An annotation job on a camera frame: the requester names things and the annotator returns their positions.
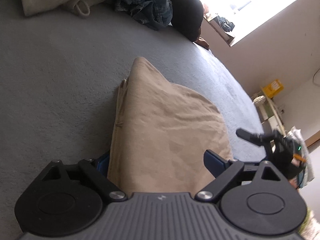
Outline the seated person in maroon jacket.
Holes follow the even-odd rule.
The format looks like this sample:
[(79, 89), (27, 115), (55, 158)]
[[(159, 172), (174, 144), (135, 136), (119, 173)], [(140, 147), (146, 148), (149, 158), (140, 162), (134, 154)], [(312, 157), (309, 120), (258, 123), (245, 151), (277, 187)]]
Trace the seated person in maroon jacket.
[(204, 7), (200, 0), (170, 0), (172, 3), (171, 25), (189, 41), (204, 49), (209, 44), (201, 37)]

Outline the white folded top garment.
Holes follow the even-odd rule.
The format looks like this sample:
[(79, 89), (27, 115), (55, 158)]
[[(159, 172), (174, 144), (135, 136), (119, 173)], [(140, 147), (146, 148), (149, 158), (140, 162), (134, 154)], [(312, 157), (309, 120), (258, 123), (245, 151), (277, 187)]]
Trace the white folded top garment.
[(293, 126), (288, 132), (287, 137), (293, 139), (299, 144), (299, 155), (305, 160), (305, 162), (303, 162), (304, 168), (297, 176), (297, 186), (301, 189), (315, 178), (311, 158), (309, 157), (309, 150), (306, 146), (301, 130), (297, 129), (295, 126)]

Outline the beige trousers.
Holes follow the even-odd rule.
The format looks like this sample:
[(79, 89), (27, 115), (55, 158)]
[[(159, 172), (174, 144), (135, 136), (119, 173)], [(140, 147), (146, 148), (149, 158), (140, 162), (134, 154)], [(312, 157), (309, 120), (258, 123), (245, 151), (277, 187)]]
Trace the beige trousers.
[(217, 107), (136, 58), (118, 88), (108, 179), (127, 194), (195, 194), (214, 179), (203, 163), (206, 150), (233, 156)]

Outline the yellow box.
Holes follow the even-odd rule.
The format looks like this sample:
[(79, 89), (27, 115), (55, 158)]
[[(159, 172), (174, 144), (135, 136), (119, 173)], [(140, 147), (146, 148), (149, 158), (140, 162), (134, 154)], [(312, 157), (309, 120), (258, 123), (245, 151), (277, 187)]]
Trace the yellow box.
[(283, 84), (275, 79), (265, 87), (263, 87), (263, 93), (270, 99), (274, 98), (277, 94), (279, 94), (284, 89)]

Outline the white woven ball lamp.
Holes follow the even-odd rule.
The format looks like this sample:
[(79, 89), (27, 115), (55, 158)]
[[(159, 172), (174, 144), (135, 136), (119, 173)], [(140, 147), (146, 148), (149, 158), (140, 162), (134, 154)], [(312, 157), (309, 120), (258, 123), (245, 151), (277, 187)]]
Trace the white woven ball lamp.
[(262, 106), (266, 101), (266, 96), (261, 95), (261, 96), (257, 96), (254, 100), (253, 103), (255, 105), (255, 107), (260, 107)]

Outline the blue denim jeans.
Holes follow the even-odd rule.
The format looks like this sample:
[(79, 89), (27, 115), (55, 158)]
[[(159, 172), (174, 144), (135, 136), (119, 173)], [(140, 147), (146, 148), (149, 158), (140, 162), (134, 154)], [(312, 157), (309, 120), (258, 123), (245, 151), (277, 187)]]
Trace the blue denim jeans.
[(170, 0), (112, 0), (115, 11), (128, 14), (153, 30), (167, 27), (172, 19)]

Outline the wooden side shelf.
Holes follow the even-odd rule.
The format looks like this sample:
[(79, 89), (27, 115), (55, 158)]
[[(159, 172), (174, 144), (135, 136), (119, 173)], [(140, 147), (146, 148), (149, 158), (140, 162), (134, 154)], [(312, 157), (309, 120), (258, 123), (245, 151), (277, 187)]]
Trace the wooden side shelf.
[[(266, 96), (263, 93), (262, 88), (260, 88), (259, 92), (255, 93), (255, 94), (253, 94), (253, 96), (251, 96), (252, 101), (257, 96), (261, 96), (261, 95)], [(287, 129), (284, 126), (284, 123), (283, 123), (283, 120), (281, 117), (281, 112), (272, 99), (270, 99), (266, 96), (265, 103), (262, 106), (255, 107), (255, 108), (258, 112), (259, 119), (260, 119), (260, 122), (263, 126), (263, 130), (265, 133), (271, 133), (274, 130), (277, 130), (283, 136), (287, 135)]]

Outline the shoes on white box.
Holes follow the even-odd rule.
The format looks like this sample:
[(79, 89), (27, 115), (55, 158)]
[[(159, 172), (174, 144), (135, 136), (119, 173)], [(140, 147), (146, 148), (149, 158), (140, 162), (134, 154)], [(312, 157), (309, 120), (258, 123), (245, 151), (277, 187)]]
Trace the shoes on white box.
[(234, 40), (234, 36), (231, 32), (234, 30), (235, 24), (216, 15), (212, 20), (208, 22), (214, 30), (220, 35), (220, 37), (230, 46)]

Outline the grey bed blanket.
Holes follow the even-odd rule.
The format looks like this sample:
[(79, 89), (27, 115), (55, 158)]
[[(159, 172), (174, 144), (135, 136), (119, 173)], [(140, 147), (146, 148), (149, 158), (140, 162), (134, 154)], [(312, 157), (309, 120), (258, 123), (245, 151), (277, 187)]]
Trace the grey bed blanket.
[(25, 17), (21, 0), (1, 0), (1, 239), (20, 235), (15, 202), (51, 160), (74, 164), (108, 151), (116, 91), (139, 56), (216, 105), (236, 158), (265, 155), (235, 133), (263, 130), (247, 93), (172, 27), (154, 31), (104, 5), (88, 18), (59, 9)]

